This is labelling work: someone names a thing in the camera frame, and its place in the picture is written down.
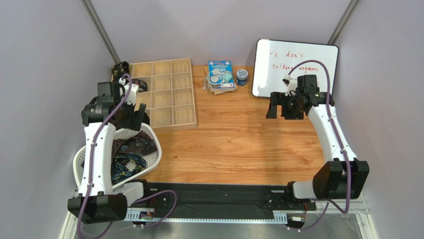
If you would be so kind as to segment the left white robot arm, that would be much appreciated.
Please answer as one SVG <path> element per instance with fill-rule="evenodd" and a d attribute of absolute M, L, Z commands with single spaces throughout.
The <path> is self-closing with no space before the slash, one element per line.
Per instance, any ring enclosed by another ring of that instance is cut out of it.
<path fill-rule="evenodd" d="M 67 209 L 84 224 L 122 221 L 128 206 L 142 193 L 143 185 L 132 182 L 113 190 L 111 180 L 112 146 L 117 128 L 139 131 L 145 105 L 135 110 L 139 86 L 131 80 L 100 82 L 98 94 L 82 110 L 86 153 L 77 196 Z"/>

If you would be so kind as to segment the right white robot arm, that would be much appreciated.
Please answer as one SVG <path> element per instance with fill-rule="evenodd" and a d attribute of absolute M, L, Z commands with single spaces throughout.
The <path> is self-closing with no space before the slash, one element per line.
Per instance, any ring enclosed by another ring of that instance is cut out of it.
<path fill-rule="evenodd" d="M 316 75 L 283 79 L 286 92 L 272 92 L 268 119 L 281 117 L 302 120 L 305 116 L 313 124 L 324 155 L 323 167 L 312 180 L 288 183 L 291 197 L 296 199 L 357 199 L 370 172 L 369 164 L 360 161 L 350 148 L 337 121 L 336 108 L 330 93 L 318 87 Z"/>

